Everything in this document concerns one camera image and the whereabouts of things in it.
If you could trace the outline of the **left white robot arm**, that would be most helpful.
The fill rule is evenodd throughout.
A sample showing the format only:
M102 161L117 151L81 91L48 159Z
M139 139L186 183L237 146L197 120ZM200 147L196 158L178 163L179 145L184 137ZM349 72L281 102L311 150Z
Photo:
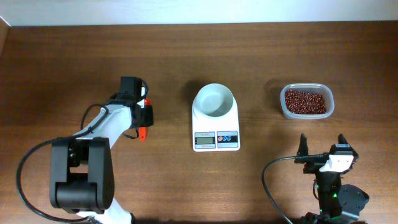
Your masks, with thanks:
M70 138L52 143L50 203L90 223L135 223L114 197L111 148L128 129L144 140L154 123L149 87L137 77L121 77L120 90L100 105L101 111Z

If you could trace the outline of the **orange measuring scoop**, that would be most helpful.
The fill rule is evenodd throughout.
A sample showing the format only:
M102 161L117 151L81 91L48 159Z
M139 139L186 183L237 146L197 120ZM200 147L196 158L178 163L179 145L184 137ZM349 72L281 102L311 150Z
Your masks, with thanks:
M150 106L150 105L151 105L151 103L150 103L149 99L146 98L146 99L144 100L144 108L145 108L146 106ZM148 127L140 127L140 128L139 128L139 139L140 139L142 142L144 142L144 141L146 140L148 132L149 132L149 128L148 128Z

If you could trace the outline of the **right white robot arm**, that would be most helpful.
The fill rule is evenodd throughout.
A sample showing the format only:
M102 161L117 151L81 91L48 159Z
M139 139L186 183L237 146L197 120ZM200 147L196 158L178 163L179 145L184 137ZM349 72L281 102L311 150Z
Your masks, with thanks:
M310 155L307 138L300 136L300 144L294 162L303 164L304 174L315 175L313 194L319 204L319 214L308 212L301 223L354 223L359 220L360 211L369 202L369 195L360 188L341 183L342 176L353 168L358 153L348 144L345 137L338 136L338 144L329 152Z

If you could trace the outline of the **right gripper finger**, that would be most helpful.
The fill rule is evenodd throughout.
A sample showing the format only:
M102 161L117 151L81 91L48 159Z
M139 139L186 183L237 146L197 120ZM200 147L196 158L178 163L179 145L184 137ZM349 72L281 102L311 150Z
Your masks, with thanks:
M358 153L347 142L342 134L338 135L338 143L331 146L329 153L332 155L353 156L353 162L356 162L359 158Z
M300 135L300 142L299 142L299 147L298 147L298 151L297 151L297 156L299 156L299 157L308 156L307 138L304 135L304 133L302 133Z

